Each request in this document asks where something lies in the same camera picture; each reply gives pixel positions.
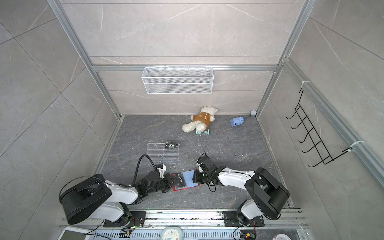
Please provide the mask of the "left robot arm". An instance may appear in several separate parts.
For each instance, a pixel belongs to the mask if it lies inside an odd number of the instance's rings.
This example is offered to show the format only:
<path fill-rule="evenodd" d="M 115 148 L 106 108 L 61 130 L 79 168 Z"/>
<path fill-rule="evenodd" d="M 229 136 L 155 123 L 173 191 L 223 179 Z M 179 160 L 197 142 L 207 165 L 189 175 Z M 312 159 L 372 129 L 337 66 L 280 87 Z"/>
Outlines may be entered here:
<path fill-rule="evenodd" d="M 153 171 L 137 181 L 140 163 L 147 158 Z M 142 155 L 137 163 L 132 184 L 124 185 L 108 181 L 102 174 L 87 177 L 84 181 L 59 193 L 69 225 L 78 224 L 90 217 L 110 222 L 120 222 L 129 214 L 128 205 L 137 205 L 150 193 L 166 193 L 174 186 L 185 186 L 181 173 L 167 174 L 167 166 L 156 165 L 148 155 Z"/>

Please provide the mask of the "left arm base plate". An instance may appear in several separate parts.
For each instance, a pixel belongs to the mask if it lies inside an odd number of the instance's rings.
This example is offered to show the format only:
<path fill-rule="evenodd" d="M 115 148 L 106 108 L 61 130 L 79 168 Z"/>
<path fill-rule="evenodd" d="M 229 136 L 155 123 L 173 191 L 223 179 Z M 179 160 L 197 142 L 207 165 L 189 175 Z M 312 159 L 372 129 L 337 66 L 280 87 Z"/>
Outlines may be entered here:
<path fill-rule="evenodd" d="M 146 211 L 133 211 L 123 214 L 117 221 L 111 222 L 105 220 L 103 223 L 104 228 L 118 228 L 118 227 L 142 227 L 146 219 Z"/>

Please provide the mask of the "black VIP credit card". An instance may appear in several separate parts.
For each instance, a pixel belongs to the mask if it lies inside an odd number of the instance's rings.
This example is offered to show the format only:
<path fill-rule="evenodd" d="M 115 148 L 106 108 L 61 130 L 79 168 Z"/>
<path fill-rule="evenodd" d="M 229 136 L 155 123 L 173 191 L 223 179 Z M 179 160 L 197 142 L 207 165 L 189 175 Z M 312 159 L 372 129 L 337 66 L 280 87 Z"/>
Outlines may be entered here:
<path fill-rule="evenodd" d="M 165 142 L 165 149 L 176 150 L 179 148 L 179 144 L 176 142 Z"/>

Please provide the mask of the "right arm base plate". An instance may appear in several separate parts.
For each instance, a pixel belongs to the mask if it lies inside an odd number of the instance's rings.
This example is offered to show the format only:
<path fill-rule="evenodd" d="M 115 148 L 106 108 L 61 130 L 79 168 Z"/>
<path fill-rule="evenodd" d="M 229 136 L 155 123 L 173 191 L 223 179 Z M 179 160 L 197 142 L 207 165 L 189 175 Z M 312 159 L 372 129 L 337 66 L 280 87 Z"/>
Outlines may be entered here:
<path fill-rule="evenodd" d="M 225 227 L 240 227 L 240 226 L 254 226 L 264 227 L 265 222 L 263 216 L 256 216 L 253 219 L 248 219 L 241 213 L 236 211 L 224 211 L 222 213 Z"/>

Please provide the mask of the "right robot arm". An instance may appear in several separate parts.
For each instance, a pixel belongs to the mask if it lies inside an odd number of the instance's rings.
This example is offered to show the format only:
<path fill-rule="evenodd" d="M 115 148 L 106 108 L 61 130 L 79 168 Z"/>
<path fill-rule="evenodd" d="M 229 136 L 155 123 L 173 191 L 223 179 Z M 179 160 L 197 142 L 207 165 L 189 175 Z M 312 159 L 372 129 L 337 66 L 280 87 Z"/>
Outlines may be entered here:
<path fill-rule="evenodd" d="M 290 197 L 289 191 L 266 169 L 237 171 L 227 167 L 195 170 L 193 182 L 208 186 L 231 186 L 246 190 L 251 196 L 237 209 L 237 219 L 246 226 L 256 217 L 276 221 Z"/>

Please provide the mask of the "clear acrylic organizer tray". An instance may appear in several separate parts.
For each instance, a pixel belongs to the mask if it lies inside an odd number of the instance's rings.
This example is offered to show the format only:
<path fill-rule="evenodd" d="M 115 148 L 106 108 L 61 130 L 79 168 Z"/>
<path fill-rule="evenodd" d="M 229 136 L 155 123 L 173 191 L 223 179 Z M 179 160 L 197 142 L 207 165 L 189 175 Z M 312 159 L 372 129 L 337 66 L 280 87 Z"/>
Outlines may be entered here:
<path fill-rule="evenodd" d="M 147 155 L 152 159 L 154 164 L 173 165 L 180 163 L 179 148 L 176 150 L 165 149 L 164 143 L 148 143 Z"/>

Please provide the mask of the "red leather card holder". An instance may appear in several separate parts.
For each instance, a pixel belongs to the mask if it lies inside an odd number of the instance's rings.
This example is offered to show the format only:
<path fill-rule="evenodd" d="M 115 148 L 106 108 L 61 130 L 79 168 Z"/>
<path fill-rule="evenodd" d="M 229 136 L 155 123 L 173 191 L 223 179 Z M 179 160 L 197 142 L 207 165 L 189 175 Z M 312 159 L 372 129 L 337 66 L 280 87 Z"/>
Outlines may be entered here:
<path fill-rule="evenodd" d="M 184 179 L 186 181 L 187 187 L 184 188 L 184 189 L 181 189 L 181 190 L 187 190 L 187 189 L 191 189 L 191 188 L 195 188 L 195 187 L 199 187 L 200 186 L 200 184 L 197 184 L 197 183 L 193 182 L 194 173 L 195 173 L 194 170 L 182 172 L 182 174 L 184 176 Z"/>

